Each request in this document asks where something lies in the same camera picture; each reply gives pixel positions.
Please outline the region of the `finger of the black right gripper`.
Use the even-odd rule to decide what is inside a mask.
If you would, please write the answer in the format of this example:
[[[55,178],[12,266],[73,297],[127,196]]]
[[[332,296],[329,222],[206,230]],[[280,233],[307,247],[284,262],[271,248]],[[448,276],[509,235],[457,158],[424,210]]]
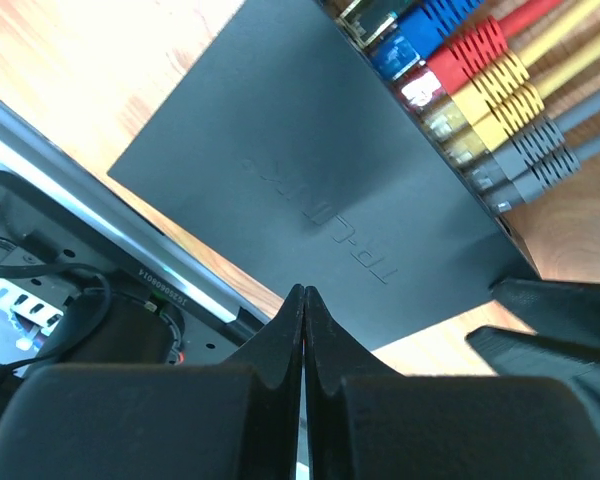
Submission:
[[[568,385],[600,436],[600,349],[489,326],[465,340],[499,375],[549,377]]]
[[[600,340],[600,283],[507,278],[491,297],[540,335]]]

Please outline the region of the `black network switch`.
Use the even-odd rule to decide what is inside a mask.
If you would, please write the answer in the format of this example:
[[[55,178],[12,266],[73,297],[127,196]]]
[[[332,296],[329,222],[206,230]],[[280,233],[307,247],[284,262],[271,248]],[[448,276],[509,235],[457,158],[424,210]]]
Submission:
[[[375,349],[534,269],[313,1],[248,1],[110,176]]]

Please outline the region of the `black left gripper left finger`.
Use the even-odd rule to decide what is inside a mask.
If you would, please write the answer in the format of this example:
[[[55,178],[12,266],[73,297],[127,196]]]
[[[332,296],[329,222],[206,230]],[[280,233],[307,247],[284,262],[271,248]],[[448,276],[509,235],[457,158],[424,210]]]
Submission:
[[[0,479],[292,479],[305,290],[209,366],[59,364],[0,420]]]

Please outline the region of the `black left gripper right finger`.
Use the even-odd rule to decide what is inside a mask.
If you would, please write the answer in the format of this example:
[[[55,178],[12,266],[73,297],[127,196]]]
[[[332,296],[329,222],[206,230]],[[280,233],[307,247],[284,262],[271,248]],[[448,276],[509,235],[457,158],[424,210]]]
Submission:
[[[545,377],[404,376],[305,293],[315,479],[600,479],[583,405]]]

